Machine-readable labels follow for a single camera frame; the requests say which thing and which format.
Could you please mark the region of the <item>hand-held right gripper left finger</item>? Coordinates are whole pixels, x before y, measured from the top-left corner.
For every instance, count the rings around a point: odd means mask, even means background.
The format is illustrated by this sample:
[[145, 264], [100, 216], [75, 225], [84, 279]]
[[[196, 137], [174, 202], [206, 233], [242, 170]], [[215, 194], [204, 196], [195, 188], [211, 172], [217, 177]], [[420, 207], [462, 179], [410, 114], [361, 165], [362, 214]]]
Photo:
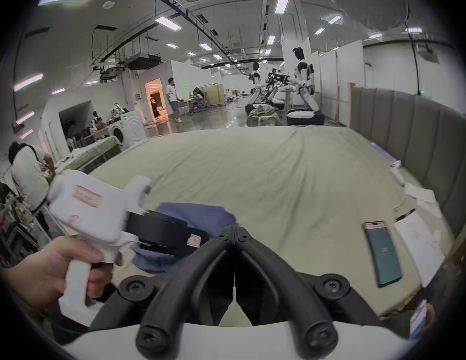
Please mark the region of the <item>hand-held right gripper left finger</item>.
[[93, 319], [89, 333], [139, 323], [134, 345], [142, 356], [173, 356], [181, 330], [191, 315], [195, 294], [234, 248], [236, 227], [225, 227], [191, 254], [174, 273], [133, 275], [123, 279]]

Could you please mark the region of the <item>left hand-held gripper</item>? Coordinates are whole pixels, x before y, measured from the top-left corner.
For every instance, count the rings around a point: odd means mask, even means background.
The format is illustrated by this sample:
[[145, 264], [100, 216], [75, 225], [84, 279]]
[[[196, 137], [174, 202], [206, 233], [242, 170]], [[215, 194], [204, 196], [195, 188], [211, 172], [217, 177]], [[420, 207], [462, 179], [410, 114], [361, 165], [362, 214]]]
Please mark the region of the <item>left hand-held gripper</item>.
[[[144, 216], [143, 204], [150, 192], [150, 179], [136, 176], [125, 189], [118, 189], [86, 173], [67, 171], [55, 177], [49, 192], [49, 212], [77, 233], [77, 238], [97, 249], [105, 263], [114, 263], [122, 246], [138, 243], [137, 233], [126, 231], [129, 216]], [[181, 219], [158, 213], [158, 252], [173, 256], [194, 253], [210, 241], [206, 231]], [[103, 303], [87, 301], [91, 264], [73, 259], [66, 272], [66, 289], [59, 299], [61, 313], [90, 326]]]

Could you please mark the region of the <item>person's left hand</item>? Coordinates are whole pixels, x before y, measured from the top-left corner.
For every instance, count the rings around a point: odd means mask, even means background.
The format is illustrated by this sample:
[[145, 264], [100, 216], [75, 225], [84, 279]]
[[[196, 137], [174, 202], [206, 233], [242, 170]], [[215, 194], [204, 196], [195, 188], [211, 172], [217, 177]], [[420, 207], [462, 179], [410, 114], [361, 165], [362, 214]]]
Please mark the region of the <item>person's left hand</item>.
[[113, 264], [104, 262], [100, 251], [74, 237], [55, 238], [16, 266], [3, 268], [1, 274], [22, 310], [33, 319], [41, 319], [41, 314], [64, 294], [72, 260], [98, 264], [90, 271], [86, 297], [101, 297], [111, 282]]

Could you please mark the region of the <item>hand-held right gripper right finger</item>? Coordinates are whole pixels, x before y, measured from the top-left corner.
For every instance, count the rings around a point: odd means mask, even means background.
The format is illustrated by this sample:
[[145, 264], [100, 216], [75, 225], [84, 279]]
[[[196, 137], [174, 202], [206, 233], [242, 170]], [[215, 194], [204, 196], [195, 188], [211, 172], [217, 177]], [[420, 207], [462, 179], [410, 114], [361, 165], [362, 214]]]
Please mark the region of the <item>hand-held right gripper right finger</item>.
[[342, 275], [309, 275], [297, 272], [273, 250], [260, 243], [244, 227], [235, 227], [238, 304], [254, 303], [243, 286], [258, 276], [264, 295], [257, 302], [253, 325], [277, 323], [284, 319], [292, 330], [300, 357], [326, 357], [336, 348], [340, 335], [333, 322], [380, 327], [380, 319]]

